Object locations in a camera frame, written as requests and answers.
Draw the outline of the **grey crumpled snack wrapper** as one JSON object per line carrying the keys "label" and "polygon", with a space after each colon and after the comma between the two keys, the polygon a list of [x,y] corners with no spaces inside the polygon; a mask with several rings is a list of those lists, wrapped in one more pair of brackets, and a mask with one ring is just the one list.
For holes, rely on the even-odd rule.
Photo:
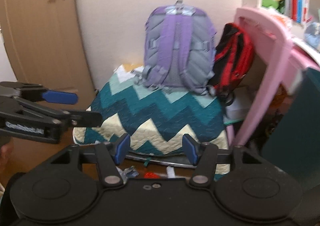
{"label": "grey crumpled snack wrapper", "polygon": [[123,170],[120,169],[119,167],[117,167],[117,170],[123,180],[130,179],[130,178],[136,178],[139,176],[139,172],[136,170],[136,168],[134,166],[127,167]]}

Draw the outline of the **white crumpled tissue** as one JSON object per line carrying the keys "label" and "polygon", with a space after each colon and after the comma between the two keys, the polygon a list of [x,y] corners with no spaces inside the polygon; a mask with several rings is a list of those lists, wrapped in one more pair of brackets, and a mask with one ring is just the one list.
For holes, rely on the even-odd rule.
{"label": "white crumpled tissue", "polygon": [[175,173],[174,167],[172,167],[172,166],[167,166],[166,171],[167,171],[167,177],[168,177],[169,179],[174,179],[174,178],[176,178],[176,173]]}

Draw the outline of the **orange mesh net bag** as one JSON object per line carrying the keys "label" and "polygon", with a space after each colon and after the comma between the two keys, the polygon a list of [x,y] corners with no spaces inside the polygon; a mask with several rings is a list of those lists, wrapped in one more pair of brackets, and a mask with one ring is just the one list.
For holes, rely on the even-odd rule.
{"label": "orange mesh net bag", "polygon": [[144,173],[143,178],[145,178],[145,179],[160,179],[161,176],[159,176],[153,172],[146,172],[146,173]]}

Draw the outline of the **teal cream zigzag quilt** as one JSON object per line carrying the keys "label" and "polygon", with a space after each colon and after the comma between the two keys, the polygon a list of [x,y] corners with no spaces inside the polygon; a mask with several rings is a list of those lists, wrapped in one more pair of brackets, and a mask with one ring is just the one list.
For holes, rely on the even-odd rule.
{"label": "teal cream zigzag quilt", "polygon": [[135,83],[133,66],[120,65],[99,91],[88,110],[103,117],[100,127],[77,127],[79,145],[114,142],[131,136],[130,152],[140,157],[181,157],[182,137],[229,148],[219,101],[188,91],[149,90]]}

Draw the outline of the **brown wooden door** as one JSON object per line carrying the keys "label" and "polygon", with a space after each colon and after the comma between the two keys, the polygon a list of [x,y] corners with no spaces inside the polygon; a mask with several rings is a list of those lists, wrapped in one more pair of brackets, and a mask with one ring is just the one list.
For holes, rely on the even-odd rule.
{"label": "brown wooden door", "polygon": [[95,98],[75,0],[1,0],[1,28],[19,82],[76,93],[76,109]]}

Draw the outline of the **dark teal storage box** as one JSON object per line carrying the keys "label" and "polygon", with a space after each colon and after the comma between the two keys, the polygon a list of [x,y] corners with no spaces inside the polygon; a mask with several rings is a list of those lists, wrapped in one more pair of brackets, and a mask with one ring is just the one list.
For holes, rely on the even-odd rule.
{"label": "dark teal storage box", "polygon": [[319,185],[319,122],[319,71],[308,68],[293,103],[261,151],[305,191]]}

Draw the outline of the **purple grey backpack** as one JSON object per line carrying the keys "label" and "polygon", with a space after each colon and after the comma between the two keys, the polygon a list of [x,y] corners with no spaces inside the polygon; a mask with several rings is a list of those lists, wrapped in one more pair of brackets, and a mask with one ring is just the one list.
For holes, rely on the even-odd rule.
{"label": "purple grey backpack", "polygon": [[146,88],[210,92],[216,30],[205,11],[182,0],[152,11],[145,24],[144,69],[136,83]]}

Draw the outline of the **red black bag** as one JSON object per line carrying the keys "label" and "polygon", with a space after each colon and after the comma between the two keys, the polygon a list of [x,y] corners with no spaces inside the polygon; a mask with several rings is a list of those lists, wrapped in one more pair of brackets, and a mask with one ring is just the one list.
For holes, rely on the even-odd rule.
{"label": "red black bag", "polygon": [[216,46],[214,76],[208,81],[217,97],[229,97],[250,70],[254,56],[254,44],[249,34],[235,23],[227,23]]}

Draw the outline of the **pink plastic chair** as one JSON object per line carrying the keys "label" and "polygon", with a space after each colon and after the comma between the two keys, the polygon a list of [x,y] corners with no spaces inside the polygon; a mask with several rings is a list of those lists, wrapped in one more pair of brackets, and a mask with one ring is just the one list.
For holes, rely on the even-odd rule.
{"label": "pink plastic chair", "polygon": [[276,15],[264,9],[237,8],[234,21],[251,37],[266,70],[251,108],[237,133],[227,127],[229,145],[245,145],[253,134],[280,85],[293,95],[307,68],[319,70],[319,53],[293,35]]}

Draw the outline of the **grey metal bed frame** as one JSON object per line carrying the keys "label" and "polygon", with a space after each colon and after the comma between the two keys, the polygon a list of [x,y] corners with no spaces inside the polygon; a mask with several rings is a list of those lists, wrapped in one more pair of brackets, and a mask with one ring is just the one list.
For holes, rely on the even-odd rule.
{"label": "grey metal bed frame", "polygon": [[126,155],[126,159],[142,162],[146,164],[156,164],[162,166],[179,167],[184,169],[195,169],[195,166],[191,165],[188,158],[182,154],[169,155],[169,156],[146,156],[142,154],[136,154],[129,152]]}

